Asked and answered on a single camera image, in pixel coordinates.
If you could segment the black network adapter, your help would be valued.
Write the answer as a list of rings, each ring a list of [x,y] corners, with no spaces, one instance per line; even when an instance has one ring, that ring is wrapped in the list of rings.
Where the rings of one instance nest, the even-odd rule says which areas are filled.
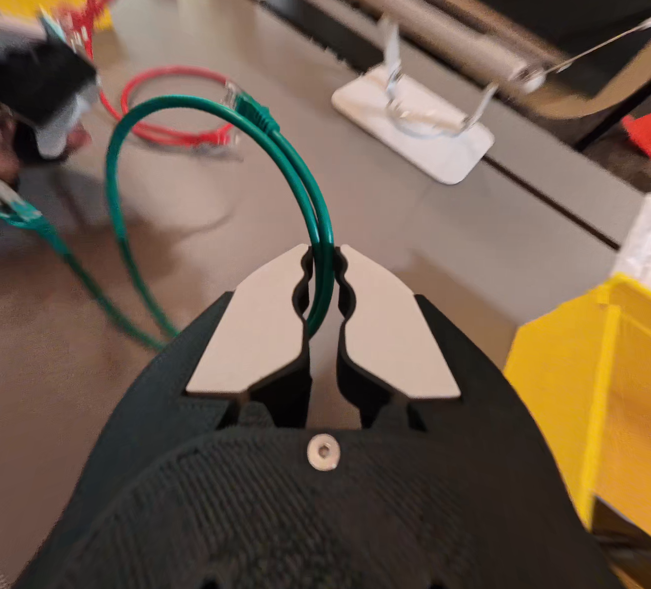
[[[95,80],[93,64],[59,39],[12,48],[1,57],[1,105],[42,127]]]

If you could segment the white screen stand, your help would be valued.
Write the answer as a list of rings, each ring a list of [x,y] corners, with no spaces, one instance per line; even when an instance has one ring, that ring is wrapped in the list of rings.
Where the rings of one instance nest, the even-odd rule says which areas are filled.
[[[435,181],[463,181],[494,143],[482,115],[498,86],[487,85],[475,110],[466,114],[405,74],[397,22],[379,21],[383,62],[331,97],[333,107]]]

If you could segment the person's left hand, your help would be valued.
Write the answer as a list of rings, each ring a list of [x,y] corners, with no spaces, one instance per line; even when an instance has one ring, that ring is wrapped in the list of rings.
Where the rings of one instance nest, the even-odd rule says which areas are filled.
[[[15,120],[7,113],[1,114],[1,180],[14,184],[23,165],[36,165],[65,160],[70,154],[91,140],[86,130],[78,125],[68,134],[61,154],[46,156],[38,149],[34,130]]]

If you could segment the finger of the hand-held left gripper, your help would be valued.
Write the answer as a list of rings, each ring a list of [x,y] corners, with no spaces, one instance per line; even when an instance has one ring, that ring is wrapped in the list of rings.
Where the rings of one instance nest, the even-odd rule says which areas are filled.
[[[85,86],[64,103],[41,127],[36,127],[38,153],[43,159],[56,159],[63,155],[68,136],[79,124],[82,115],[99,100],[99,86]]]

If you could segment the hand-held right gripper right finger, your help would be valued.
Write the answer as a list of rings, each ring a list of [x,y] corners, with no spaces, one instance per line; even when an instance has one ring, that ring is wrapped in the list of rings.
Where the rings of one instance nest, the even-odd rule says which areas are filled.
[[[458,399],[460,388],[416,296],[348,244],[337,252],[341,361],[390,396]]]

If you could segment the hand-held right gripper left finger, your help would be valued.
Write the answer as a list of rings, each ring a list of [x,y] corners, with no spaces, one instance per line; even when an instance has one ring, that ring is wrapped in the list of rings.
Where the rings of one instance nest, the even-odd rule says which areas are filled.
[[[185,391],[284,404],[311,386],[305,312],[312,248],[299,244],[233,291]]]

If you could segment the black desk mat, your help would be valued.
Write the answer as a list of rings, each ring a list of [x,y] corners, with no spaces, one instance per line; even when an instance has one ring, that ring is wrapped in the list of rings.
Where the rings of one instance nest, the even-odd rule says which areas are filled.
[[[356,73],[383,63],[381,49],[308,0],[262,0],[261,5]]]

